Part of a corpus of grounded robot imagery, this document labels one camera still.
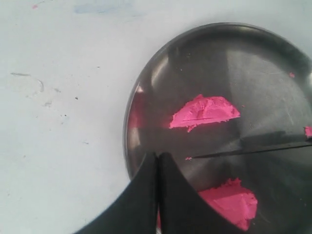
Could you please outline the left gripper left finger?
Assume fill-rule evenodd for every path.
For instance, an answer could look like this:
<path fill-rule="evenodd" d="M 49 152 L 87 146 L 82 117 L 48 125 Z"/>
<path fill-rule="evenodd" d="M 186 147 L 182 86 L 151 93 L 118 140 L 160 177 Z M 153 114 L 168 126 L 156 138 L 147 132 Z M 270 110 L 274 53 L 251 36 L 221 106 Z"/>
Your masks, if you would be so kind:
<path fill-rule="evenodd" d="M 122 194 L 78 234 L 155 234 L 158 209 L 158 158 L 144 156 Z"/>

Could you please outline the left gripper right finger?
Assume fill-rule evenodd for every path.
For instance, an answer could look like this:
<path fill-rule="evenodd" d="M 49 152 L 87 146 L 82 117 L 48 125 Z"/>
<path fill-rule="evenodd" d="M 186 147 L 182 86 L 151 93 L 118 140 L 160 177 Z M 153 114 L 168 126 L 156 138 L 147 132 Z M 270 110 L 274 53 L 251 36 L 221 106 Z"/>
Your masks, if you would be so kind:
<path fill-rule="evenodd" d="M 163 234 L 244 234 L 189 184 L 170 153 L 158 157 L 158 205 Z"/>

